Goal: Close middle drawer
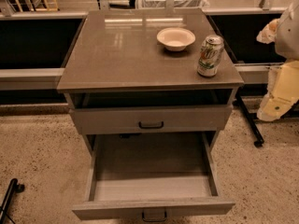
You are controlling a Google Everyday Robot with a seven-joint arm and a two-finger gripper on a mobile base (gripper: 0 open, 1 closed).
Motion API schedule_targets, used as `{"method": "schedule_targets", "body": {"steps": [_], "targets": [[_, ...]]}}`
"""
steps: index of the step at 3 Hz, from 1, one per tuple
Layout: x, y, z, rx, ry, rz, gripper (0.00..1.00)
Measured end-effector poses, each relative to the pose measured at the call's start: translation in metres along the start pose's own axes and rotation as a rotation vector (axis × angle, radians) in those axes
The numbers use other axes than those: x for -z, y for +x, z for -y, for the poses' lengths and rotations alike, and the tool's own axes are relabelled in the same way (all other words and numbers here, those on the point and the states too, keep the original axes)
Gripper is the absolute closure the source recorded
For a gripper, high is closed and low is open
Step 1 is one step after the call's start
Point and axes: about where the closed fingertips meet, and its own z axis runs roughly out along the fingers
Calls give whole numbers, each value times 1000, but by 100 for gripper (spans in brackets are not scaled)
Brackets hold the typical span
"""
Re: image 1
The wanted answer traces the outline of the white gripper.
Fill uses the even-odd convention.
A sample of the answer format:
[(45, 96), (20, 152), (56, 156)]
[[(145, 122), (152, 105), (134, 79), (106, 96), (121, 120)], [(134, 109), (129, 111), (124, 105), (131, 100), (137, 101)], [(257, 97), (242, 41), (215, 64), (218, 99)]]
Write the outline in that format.
[[(258, 33), (256, 40), (270, 44), (275, 41), (279, 19), (273, 19)], [(280, 119), (299, 100), (299, 62), (287, 61), (271, 68), (268, 92), (262, 99), (257, 118), (262, 121)]]

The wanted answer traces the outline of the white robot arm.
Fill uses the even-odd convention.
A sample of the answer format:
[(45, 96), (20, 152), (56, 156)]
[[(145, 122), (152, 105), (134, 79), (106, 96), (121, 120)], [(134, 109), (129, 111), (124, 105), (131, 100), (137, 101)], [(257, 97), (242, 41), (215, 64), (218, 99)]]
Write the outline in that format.
[(279, 19), (270, 21), (258, 33), (260, 43), (275, 43), (276, 54), (286, 62), (268, 72), (267, 94), (257, 117), (274, 121), (286, 114), (299, 101), (299, 3), (292, 2)]

